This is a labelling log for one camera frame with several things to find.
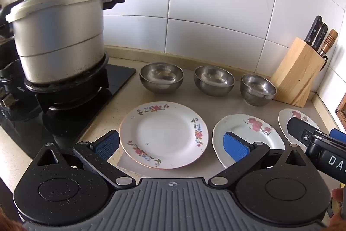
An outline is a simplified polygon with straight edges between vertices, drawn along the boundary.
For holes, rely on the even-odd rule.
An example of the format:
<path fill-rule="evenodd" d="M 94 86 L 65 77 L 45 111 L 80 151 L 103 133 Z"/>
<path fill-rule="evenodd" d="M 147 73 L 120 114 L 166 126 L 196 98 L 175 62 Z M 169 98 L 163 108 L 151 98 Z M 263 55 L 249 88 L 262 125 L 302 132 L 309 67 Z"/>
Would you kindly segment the steel bowl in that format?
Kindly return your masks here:
<path fill-rule="evenodd" d="M 194 71 L 196 87 L 212 97 L 226 96 L 233 89 L 235 81 L 229 71 L 216 66 L 199 66 Z"/>
<path fill-rule="evenodd" d="M 241 77 L 240 92 L 247 104 L 260 107 L 274 99 L 277 89 L 268 79 L 257 74 L 246 73 Z"/>
<path fill-rule="evenodd" d="M 171 94 L 179 89 L 183 80 L 183 70 L 173 64 L 164 62 L 150 63 L 139 72 L 142 85 L 155 94 Z"/>

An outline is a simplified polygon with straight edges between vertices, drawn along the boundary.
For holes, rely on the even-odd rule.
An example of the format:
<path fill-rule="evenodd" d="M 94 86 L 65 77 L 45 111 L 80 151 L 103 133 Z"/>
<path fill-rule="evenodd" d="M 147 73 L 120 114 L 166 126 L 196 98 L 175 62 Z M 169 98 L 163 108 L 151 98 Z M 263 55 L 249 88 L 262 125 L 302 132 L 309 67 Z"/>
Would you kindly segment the large floral white plate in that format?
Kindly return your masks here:
<path fill-rule="evenodd" d="M 120 124 L 119 136 L 131 159 L 161 170 L 192 164 L 209 143 L 209 131 L 200 115 L 169 101 L 154 101 L 131 110 Z"/>

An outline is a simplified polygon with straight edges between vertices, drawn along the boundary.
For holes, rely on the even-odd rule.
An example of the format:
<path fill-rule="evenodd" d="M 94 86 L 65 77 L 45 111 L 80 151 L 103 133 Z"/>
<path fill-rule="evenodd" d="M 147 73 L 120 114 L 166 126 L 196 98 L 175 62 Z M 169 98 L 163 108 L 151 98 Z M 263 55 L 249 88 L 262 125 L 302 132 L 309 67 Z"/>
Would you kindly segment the wooden framed cabinet window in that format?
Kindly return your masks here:
<path fill-rule="evenodd" d="M 343 96 L 341 102 L 335 110 L 335 114 L 337 115 L 343 128 L 346 129 L 346 94 Z"/>

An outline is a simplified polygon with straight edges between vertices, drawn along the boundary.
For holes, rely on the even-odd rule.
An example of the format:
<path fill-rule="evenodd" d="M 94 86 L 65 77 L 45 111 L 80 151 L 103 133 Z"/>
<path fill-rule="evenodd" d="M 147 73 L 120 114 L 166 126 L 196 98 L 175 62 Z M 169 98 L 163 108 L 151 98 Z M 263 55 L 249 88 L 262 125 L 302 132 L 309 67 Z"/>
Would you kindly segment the wooden knife block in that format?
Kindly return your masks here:
<path fill-rule="evenodd" d="M 323 59 L 300 38 L 294 39 L 290 49 L 270 81 L 276 87 L 276 101 L 305 107 L 312 83 L 323 67 Z"/>

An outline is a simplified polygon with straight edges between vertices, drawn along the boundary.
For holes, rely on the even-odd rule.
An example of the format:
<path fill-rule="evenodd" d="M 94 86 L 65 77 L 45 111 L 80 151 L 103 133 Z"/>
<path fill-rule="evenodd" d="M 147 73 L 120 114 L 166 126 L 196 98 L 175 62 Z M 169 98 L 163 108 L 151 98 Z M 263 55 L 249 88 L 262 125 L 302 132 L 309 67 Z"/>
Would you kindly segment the black gas stove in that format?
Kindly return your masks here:
<path fill-rule="evenodd" d="M 15 1 L 1 8 L 1 128 L 31 158 L 45 143 L 71 147 L 119 90 L 134 68 L 108 63 L 108 56 L 77 80 L 35 87 L 26 81 L 12 25 L 5 19 Z"/>

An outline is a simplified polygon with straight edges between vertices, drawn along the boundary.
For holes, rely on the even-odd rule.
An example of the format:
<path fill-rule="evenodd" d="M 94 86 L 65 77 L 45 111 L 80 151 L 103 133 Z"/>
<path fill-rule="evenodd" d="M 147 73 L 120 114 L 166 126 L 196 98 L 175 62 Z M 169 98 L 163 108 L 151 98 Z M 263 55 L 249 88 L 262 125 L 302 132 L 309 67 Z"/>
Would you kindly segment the large aluminium pressure cooker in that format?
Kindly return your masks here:
<path fill-rule="evenodd" d="M 104 11 L 125 0 L 24 0 L 5 19 L 28 81 L 76 77 L 105 58 Z"/>

